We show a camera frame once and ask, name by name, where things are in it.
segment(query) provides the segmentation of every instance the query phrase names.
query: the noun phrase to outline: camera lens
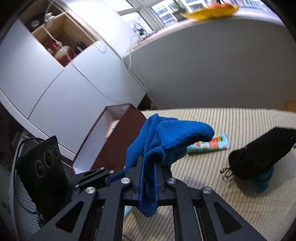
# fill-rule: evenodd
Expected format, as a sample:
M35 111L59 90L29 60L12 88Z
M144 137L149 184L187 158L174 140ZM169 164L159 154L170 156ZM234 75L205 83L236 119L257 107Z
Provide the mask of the camera lens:
M39 177L42 177L44 175L44 167L41 161L37 161L35 163L35 170Z
M59 149L57 148L57 146L54 146L54 156L55 156L56 158L59 157Z
M44 160L45 160L45 163L48 167L52 167L54 161L53 161L53 158L52 158L52 153L47 150L44 154Z

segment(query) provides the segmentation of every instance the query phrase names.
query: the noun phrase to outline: triangular cutout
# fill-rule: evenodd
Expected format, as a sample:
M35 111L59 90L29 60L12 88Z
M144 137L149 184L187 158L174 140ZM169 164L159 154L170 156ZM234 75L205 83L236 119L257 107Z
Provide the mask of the triangular cutout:
M84 205L83 201L78 202L69 212L66 213L57 223L56 227L71 233L75 227L79 214Z
M241 228L241 224L220 203L214 202L214 207L226 234L230 234Z

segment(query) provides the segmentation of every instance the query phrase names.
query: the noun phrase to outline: striped tablecloth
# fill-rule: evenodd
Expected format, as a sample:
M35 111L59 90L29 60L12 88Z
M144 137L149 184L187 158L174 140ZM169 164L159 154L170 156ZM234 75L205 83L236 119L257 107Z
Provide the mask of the striped tablecloth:
M185 156L172 165L173 177L188 186L212 187L268 241L281 240L296 217L296 151L290 151L275 164L268 189L258 193L250 181L223 178L231 151L244 147L275 126L296 128L296 114L262 109L175 109L145 111L208 123L216 135L226 133L228 150ZM157 214L144 217L136 208L124 221L123 240L174 240L172 207L159 207Z

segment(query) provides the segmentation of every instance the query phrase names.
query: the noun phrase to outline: gray wall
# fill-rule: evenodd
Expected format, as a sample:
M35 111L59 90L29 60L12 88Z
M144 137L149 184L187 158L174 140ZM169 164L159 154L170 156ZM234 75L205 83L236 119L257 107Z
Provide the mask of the gray wall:
M161 109L282 109L284 101L296 101L296 43L275 23L208 21L149 42L131 56L131 72Z

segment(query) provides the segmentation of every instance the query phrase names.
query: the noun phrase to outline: plant pot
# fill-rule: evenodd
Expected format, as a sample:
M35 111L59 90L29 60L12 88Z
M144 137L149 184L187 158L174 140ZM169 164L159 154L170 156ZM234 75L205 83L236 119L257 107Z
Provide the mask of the plant pot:
M183 17L179 12L174 12L173 13L174 17L177 19L178 22L185 20L186 18Z

